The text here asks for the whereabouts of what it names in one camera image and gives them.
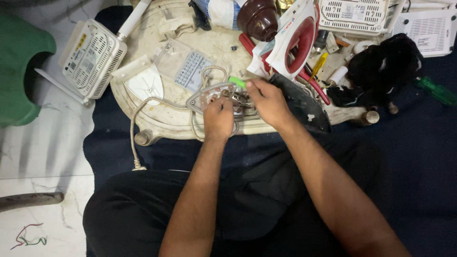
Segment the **black plastic part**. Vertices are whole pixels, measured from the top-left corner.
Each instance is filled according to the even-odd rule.
[[[268,82],[282,90],[290,111],[307,130],[316,133],[331,132],[327,112],[302,88],[281,74],[274,74]],[[308,114],[314,115],[311,121]]]
[[[326,31],[324,29],[319,30],[317,32],[316,42],[314,42],[314,47],[324,49],[328,35],[329,35],[328,31]]]
[[[195,17],[197,20],[195,21],[195,26],[202,28],[204,31],[211,30],[211,25],[209,24],[208,17],[198,8],[197,4],[194,1],[189,2],[189,6],[194,8]]]

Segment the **person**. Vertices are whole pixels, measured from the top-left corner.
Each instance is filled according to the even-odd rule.
[[[224,196],[232,190],[224,186],[220,191],[225,193],[219,192],[218,199],[221,159],[234,124],[232,102],[219,98],[203,113],[205,141],[190,173],[126,172],[110,178],[94,193],[85,208],[83,225],[88,246],[95,255],[410,256],[364,192],[376,182],[371,168],[360,168],[360,174],[371,175],[356,182],[292,115],[280,89],[252,80],[246,84],[246,90],[262,119],[283,138],[297,168],[294,170],[286,161],[281,162],[286,168],[276,167],[275,159],[257,171],[274,166],[273,169],[286,174],[281,181],[284,177],[302,178],[286,179],[282,184],[286,186],[281,186],[278,180],[270,181],[270,177],[277,177],[276,173],[265,176],[261,172],[254,180],[268,177],[265,191],[269,192],[279,184],[281,191],[274,193],[279,195],[278,199],[287,198],[284,195],[288,190],[299,188],[294,185],[300,180],[308,198],[296,194],[300,197],[290,197],[293,199],[285,201],[285,211],[274,215],[270,212],[281,209],[273,205],[278,201],[271,201],[275,196],[255,198],[258,201],[248,205],[240,203],[254,197],[252,191],[262,187],[259,184],[236,186],[240,191],[232,198]],[[242,178],[248,171],[240,174]],[[239,211],[227,222],[224,217],[232,209]],[[257,215],[251,218],[251,212]]]

